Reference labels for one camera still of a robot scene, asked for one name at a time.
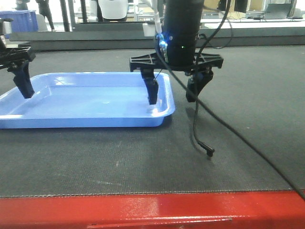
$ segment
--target laptop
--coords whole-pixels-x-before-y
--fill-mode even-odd
[[[285,19],[290,11],[291,3],[268,4],[264,19]]]

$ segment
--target blue led light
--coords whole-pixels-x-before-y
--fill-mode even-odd
[[[165,41],[160,41],[160,45],[167,45]]]

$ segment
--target person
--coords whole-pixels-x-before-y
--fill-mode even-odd
[[[44,18],[47,17],[51,29],[55,30],[54,24],[53,24],[53,19],[52,19],[52,14],[51,14],[50,7],[49,7],[49,0],[36,0],[36,2],[38,3],[39,14],[44,16]]]
[[[16,10],[28,10],[28,2],[30,2],[30,0],[16,0]]]

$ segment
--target black clamp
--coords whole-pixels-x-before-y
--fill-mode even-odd
[[[29,62],[35,58],[35,53],[29,44],[24,47],[0,49],[0,69],[8,68],[8,72],[15,74],[14,82],[25,99],[32,98],[34,89],[30,81]]]
[[[173,71],[181,71],[185,72],[186,75],[192,76],[188,82],[188,88],[196,94],[196,90],[194,88],[194,81],[196,80],[197,85],[197,94],[212,80],[213,72],[211,70],[212,67],[221,68],[224,62],[224,59],[218,54],[206,54],[202,53],[198,65],[195,66],[195,59],[198,53],[194,55],[194,63],[190,66],[170,66]],[[140,70],[142,78],[144,79],[147,93],[148,93],[148,100],[149,104],[156,104],[157,102],[157,94],[158,94],[158,84],[154,78],[153,71],[154,69],[166,69],[166,67],[162,64],[159,60],[158,55],[156,53],[132,57],[130,58],[130,71],[133,72],[134,70]],[[196,78],[195,69],[198,69],[198,76]],[[186,98],[188,102],[194,102],[195,99],[186,93]]]

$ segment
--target gray carpet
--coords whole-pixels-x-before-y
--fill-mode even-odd
[[[149,52],[38,53],[30,73],[129,71],[129,57]],[[206,52],[221,54],[224,66],[200,98],[305,188],[305,47]],[[0,94],[14,87],[6,70],[0,79]],[[0,130],[0,197],[289,189],[201,109],[200,138],[216,149],[208,160],[191,142],[194,104],[171,84],[176,111],[160,127]]]

